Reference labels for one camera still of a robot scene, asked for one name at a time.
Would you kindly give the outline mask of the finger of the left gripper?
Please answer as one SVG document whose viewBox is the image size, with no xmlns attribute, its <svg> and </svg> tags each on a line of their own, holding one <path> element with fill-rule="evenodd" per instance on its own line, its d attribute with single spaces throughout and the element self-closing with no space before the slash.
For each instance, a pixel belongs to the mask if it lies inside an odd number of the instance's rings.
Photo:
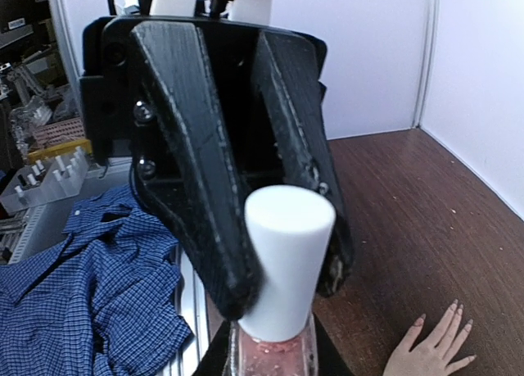
<svg viewBox="0 0 524 376">
<path fill-rule="evenodd" d="M 330 297 L 350 274 L 354 248 L 324 129 L 324 86 L 319 73 L 316 47 L 307 38 L 276 31 L 260 33 L 255 50 L 255 87 L 269 115 L 284 181 L 327 198 L 336 212 L 317 284 L 318 294 Z"/>
</svg>

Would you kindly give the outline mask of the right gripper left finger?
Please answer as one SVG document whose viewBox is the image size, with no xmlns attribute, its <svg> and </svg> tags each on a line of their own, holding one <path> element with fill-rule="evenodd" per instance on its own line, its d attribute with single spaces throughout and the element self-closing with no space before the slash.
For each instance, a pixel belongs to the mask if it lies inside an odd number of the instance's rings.
<svg viewBox="0 0 524 376">
<path fill-rule="evenodd" d="M 194 372 L 194 376 L 224 376 L 229 375 L 228 349 L 231 324 L 223 322 Z"/>
</svg>

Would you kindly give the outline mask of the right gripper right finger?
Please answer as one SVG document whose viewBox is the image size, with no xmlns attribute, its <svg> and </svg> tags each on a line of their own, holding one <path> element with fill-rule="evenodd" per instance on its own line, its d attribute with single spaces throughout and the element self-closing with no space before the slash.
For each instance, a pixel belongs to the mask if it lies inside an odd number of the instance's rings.
<svg viewBox="0 0 524 376">
<path fill-rule="evenodd" d="M 331 338 L 318 318 L 314 318 L 318 351 L 318 376 L 352 376 Z"/>
</svg>

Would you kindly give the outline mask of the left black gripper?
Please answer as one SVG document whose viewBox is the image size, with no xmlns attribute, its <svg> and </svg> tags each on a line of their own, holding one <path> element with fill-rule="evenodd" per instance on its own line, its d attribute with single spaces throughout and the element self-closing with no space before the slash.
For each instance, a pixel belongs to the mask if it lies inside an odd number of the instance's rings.
<svg viewBox="0 0 524 376">
<path fill-rule="evenodd" d="M 141 202 L 183 249 L 220 314 L 254 305 L 254 188 L 328 194 L 324 41 L 205 18 L 103 16 L 83 33 L 80 91 L 97 161 L 129 153 Z"/>
</svg>

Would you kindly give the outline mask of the pink nail polish bottle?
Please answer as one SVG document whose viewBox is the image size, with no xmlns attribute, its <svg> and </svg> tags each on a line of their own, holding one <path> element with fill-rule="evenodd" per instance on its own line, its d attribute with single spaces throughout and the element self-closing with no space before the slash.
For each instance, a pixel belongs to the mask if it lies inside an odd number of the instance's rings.
<svg viewBox="0 0 524 376">
<path fill-rule="evenodd" d="M 314 320 L 294 338 L 266 342 L 253 338 L 237 323 L 229 334 L 228 358 L 223 375 L 318 375 L 318 349 Z"/>
</svg>

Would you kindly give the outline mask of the white nail polish cap brush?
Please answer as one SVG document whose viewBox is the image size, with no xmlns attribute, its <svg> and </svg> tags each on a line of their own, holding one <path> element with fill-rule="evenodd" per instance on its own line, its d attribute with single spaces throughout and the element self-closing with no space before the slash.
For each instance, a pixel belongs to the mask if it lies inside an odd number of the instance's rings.
<svg viewBox="0 0 524 376">
<path fill-rule="evenodd" d="M 305 328 L 337 213 L 324 196 L 273 185 L 245 203 L 249 238 L 262 268 L 255 304 L 239 320 L 264 342 L 285 342 Z"/>
</svg>

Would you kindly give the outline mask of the mannequin hand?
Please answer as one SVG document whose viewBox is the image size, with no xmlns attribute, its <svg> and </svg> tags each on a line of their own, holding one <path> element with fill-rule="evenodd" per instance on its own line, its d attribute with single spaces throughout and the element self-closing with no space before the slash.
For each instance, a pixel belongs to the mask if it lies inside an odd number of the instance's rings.
<svg viewBox="0 0 524 376">
<path fill-rule="evenodd" d="M 391 353 L 383 376 L 451 375 L 469 366 L 477 359 L 476 355 L 454 360 L 472 331 L 473 321 L 461 325 L 462 319 L 463 304 L 454 300 L 436 327 L 418 342 L 426 321 L 426 316 L 420 315 Z"/>
</svg>

